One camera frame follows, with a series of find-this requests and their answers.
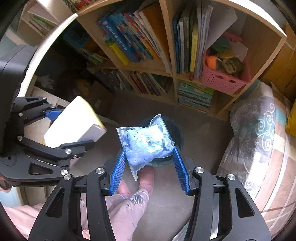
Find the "bedding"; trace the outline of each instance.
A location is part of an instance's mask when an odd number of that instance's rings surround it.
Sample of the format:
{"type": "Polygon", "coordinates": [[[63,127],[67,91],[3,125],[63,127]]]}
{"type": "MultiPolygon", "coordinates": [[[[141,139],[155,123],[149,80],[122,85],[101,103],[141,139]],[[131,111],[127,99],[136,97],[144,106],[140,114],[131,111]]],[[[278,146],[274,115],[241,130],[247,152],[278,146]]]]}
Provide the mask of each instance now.
{"type": "Polygon", "coordinates": [[[234,137],[217,171],[218,176],[237,175],[272,237],[296,208],[296,138],[285,132],[291,107],[278,90],[259,82],[233,106],[234,137]]]}

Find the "pink slipper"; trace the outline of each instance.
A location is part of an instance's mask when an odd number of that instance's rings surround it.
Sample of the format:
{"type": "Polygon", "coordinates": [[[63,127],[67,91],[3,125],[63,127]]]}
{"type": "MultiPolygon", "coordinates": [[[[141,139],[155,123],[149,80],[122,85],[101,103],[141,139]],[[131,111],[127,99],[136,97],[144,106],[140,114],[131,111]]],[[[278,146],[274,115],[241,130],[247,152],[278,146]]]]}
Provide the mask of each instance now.
{"type": "Polygon", "coordinates": [[[123,195],[125,197],[130,197],[131,196],[131,192],[128,189],[128,186],[127,186],[127,184],[125,183],[125,181],[123,179],[120,180],[117,192],[118,192],[118,194],[121,194],[121,195],[123,195]]]}
{"type": "Polygon", "coordinates": [[[154,189],[154,169],[151,166],[144,166],[138,171],[139,189],[144,188],[151,197],[154,189]]]}

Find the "pink plastic basket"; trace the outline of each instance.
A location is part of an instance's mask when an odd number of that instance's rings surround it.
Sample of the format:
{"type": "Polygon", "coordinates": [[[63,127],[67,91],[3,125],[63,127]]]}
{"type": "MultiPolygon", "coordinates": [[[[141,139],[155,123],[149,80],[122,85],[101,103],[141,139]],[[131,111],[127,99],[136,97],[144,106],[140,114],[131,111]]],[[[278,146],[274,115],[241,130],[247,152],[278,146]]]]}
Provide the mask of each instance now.
{"type": "MultiPolygon", "coordinates": [[[[224,36],[229,37],[232,42],[242,42],[242,39],[232,33],[225,32],[223,33],[224,36]]],[[[233,77],[232,75],[224,74],[220,71],[216,71],[214,69],[209,68],[205,64],[205,58],[208,54],[208,51],[204,53],[202,64],[202,84],[204,86],[213,88],[215,90],[221,91],[227,94],[233,94],[238,89],[243,87],[246,84],[251,82],[251,74],[248,62],[245,58],[244,64],[244,71],[241,73],[240,79],[233,77]]]]}

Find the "plastic bag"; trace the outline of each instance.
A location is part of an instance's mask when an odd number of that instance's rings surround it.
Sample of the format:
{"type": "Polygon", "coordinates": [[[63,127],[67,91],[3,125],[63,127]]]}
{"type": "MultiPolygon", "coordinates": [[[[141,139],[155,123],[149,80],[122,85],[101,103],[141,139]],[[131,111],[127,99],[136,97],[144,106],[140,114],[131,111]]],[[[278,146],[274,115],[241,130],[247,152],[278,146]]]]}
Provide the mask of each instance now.
{"type": "Polygon", "coordinates": [[[174,142],[161,115],[155,116],[148,127],[117,128],[119,140],[135,180],[137,171],[154,158],[172,155],[174,142]]]}

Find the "round trash bin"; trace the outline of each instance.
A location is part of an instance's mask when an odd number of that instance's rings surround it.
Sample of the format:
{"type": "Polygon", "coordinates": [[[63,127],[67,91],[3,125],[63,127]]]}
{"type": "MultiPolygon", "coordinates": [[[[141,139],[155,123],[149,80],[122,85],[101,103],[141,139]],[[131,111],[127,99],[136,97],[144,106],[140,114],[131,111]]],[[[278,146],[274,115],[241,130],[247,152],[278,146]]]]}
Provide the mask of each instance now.
{"type": "MultiPolygon", "coordinates": [[[[139,127],[147,127],[152,118],[147,117],[144,119],[140,124],[139,127]]],[[[169,117],[162,116],[162,119],[168,129],[168,132],[172,138],[172,140],[175,142],[175,145],[179,146],[180,150],[183,149],[183,144],[184,144],[184,135],[183,132],[181,131],[181,128],[169,117]]],[[[164,157],[164,158],[155,158],[151,162],[149,162],[147,165],[152,166],[152,167],[163,167],[165,165],[170,164],[173,161],[172,156],[164,157]]]]}

